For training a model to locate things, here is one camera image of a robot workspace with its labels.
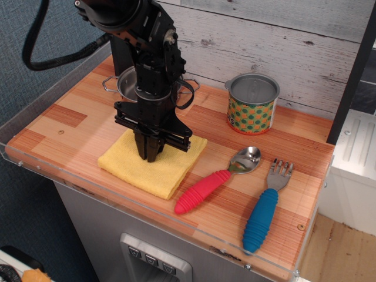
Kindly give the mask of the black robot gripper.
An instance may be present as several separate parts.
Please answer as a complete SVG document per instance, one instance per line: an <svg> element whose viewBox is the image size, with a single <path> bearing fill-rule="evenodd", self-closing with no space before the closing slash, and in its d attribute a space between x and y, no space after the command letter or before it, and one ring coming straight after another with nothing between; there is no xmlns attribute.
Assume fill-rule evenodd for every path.
<svg viewBox="0 0 376 282"><path fill-rule="evenodd" d="M133 130L139 156L152 163L165 145L187 152L192 131L177 118L177 93L162 99L115 102L115 122Z"/></svg>

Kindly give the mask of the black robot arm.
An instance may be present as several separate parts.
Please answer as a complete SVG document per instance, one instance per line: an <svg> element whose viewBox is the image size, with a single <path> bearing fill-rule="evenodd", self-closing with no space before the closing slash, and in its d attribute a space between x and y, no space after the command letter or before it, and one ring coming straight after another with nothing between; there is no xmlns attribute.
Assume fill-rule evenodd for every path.
<svg viewBox="0 0 376 282"><path fill-rule="evenodd" d="M172 18L155 1L76 1L82 17L121 39L135 67L136 102L116 102L115 121L133 130L139 156L154 162L165 145L184 152L192 131L176 116L193 101L177 104L180 86L194 92L182 79L186 61L177 45Z"/></svg>

